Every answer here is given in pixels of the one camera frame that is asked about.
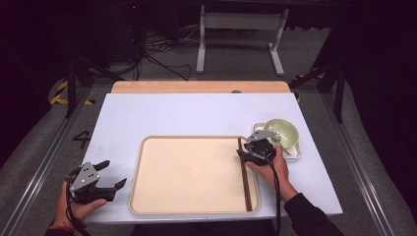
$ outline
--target cable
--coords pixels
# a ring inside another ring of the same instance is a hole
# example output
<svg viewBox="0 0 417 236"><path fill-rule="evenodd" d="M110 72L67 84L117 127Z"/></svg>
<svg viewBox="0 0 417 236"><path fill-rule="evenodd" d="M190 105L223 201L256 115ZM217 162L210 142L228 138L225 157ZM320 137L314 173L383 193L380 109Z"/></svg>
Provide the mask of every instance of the cable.
<svg viewBox="0 0 417 236"><path fill-rule="evenodd" d="M175 75L177 75L177 76L181 77L182 79L184 79L184 80L186 80L186 81L189 81L189 80L190 80L191 65L183 65L183 66L165 66L165 65L163 65L162 63L160 63L158 60L156 60L155 58L151 57L150 55L145 55L145 56L147 57L147 59L148 59L151 63L153 63L153 64L156 64L156 65L159 65L159 66L163 67L164 69L166 69L166 70L168 70L168 71L170 71L170 72L174 73ZM185 77L184 77L184 76L182 76L181 74L179 74L179 73L177 73L177 72L175 72L175 71L173 71L173 70L169 69L169 67L174 67L174 68L175 68L175 67L176 67L176 68L180 68L180 67L189 67L189 71L188 71L188 78L185 78Z"/></svg>
<svg viewBox="0 0 417 236"><path fill-rule="evenodd" d="M132 79L134 81L137 81L139 79L139 76L141 75L141 73L142 73L142 63L140 63L140 65L136 66L136 70L134 70L133 74L132 74Z"/></svg>
<svg viewBox="0 0 417 236"><path fill-rule="evenodd" d="M150 42L147 42L146 43L146 48L147 48L147 50L149 50L149 51L153 51L153 52L164 52L164 53L166 53L166 52L169 52L169 51L171 51L172 49L174 49L174 48L176 48L176 47L178 47L179 45L183 45L183 44L185 44L185 43L188 43L188 42L190 42L190 41L194 41L194 42L198 42L197 40L193 40L193 39L190 39L190 37L197 31L197 30L199 30L200 29L200 27L197 27L196 29L193 29L188 35L186 35L185 37L183 37L183 38L181 38L179 41L178 41L178 43L173 43L172 42L172 40L170 40L170 39L161 39L161 40L158 40L158 41L153 41L153 40L151 40ZM158 34L154 34L154 35L152 35L152 36L149 36L148 38L152 38L152 39L155 39L155 37L156 36L158 36ZM155 49L155 48L149 48L149 46L155 46L155 45L159 45L159 47L157 48L157 49Z"/></svg>
<svg viewBox="0 0 417 236"><path fill-rule="evenodd" d="M266 158L266 161L269 165L269 167L272 169L273 173L273 183L276 191L276 231L275 235L279 235L281 232L281 196L279 193L279 179L278 175L276 174L276 170L273 166L273 162L271 162L268 158Z"/></svg>
<svg viewBox="0 0 417 236"><path fill-rule="evenodd" d="M135 63L134 64L132 64L132 65L130 65L130 66L128 66L128 67L126 67L126 68L124 68L124 69L122 69L122 70L119 70L119 71L114 71L114 72L111 72L111 73L113 73L113 74L115 74L115 75L123 75L123 74L126 74L126 73L128 73L128 72L131 72L131 71L133 71L137 66L138 66L138 64L140 63L140 59L139 60L134 60L135 61ZM93 72L93 71L90 71L91 72L91 74L94 76L94 77L96 77L96 78L106 78L106 76L104 76L103 74L101 74L101 73L98 73L98 72Z"/></svg>
<svg viewBox="0 0 417 236"><path fill-rule="evenodd" d="M91 236L87 231L86 231L86 226L76 217L74 217L73 214L73 210L71 208L71 192L70 192L70 182L72 180L72 177L74 174L74 171L66 178L66 182L67 182L67 186L66 186L66 200L67 200L67 218L68 220L70 220L70 222L73 224L74 228L80 232L83 236Z"/></svg>
<svg viewBox="0 0 417 236"><path fill-rule="evenodd" d="M246 30L244 30L244 29L232 29L232 30L229 30L229 32L232 32L232 33L237 34L237 35L242 36L242 37L251 37L251 36L255 35L255 33L257 31L258 30L253 30L253 29L246 29Z"/></svg>

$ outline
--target sleeve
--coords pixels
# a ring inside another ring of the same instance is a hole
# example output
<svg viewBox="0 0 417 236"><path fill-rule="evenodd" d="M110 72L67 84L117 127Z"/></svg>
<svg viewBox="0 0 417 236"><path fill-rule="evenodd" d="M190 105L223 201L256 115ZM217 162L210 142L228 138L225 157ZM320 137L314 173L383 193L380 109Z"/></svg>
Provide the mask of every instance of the sleeve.
<svg viewBox="0 0 417 236"><path fill-rule="evenodd" d="M325 213L313 206L303 194L298 194L285 204L292 221L292 228L299 236L339 236L343 233L328 219Z"/></svg>
<svg viewBox="0 0 417 236"><path fill-rule="evenodd" d="M48 229L43 236L74 236L74 234L63 229Z"/></svg>

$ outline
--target bowl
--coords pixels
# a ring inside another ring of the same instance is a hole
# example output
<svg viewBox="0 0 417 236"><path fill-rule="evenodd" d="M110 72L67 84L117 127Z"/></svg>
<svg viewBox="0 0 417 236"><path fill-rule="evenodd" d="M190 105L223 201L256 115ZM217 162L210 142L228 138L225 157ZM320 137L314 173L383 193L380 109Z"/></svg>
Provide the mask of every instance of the bowl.
<svg viewBox="0 0 417 236"><path fill-rule="evenodd" d="M281 144L284 148L292 148L298 143L299 135L297 128L290 122L282 119L272 119L265 123L265 131L277 132L281 135ZM269 142L279 146L278 139L269 137Z"/></svg>

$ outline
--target white plate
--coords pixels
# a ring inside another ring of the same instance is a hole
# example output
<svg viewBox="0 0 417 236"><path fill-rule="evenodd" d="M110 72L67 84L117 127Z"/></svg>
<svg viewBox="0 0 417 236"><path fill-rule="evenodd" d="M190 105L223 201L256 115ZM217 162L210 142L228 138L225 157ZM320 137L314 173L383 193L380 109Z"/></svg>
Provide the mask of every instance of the white plate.
<svg viewBox="0 0 417 236"><path fill-rule="evenodd" d="M256 123L254 126L254 132L258 130L264 129L265 123ZM295 146L288 149L288 152L291 153L291 155L287 155L285 152L282 154L282 156L287 160L288 162L295 162L301 157L301 149L299 144L295 144Z"/></svg>

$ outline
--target hand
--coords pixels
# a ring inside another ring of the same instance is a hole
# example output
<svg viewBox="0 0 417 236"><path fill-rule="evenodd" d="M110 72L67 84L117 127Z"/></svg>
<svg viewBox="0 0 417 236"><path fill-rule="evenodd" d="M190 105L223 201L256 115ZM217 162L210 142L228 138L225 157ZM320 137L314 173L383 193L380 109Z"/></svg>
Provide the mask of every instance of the hand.
<svg viewBox="0 0 417 236"><path fill-rule="evenodd" d="M298 192L289 183L288 166L282 156L282 147L273 146L273 148L276 150L276 157L273 159L273 167L275 168L279 180L279 192L281 194L282 200L286 203L288 200L296 196ZM246 162L246 166L248 166L248 168L254 172L260 174L267 182L267 184L275 188L275 184L273 182L273 172L269 165L259 166L253 162L248 161Z"/></svg>
<svg viewBox="0 0 417 236"><path fill-rule="evenodd" d="M74 229L74 225L68 219L67 212L66 212L67 211L67 199L66 199L67 189L66 188L67 188L67 182L64 181L62 184L62 188L61 188L61 194L59 196L58 203L56 205L55 220L52 225ZM80 221L84 221L87 215L89 215L91 212L95 211L96 209L106 204L107 204L107 200L99 199L87 205L71 203L71 208L72 208L74 217L76 217Z"/></svg>

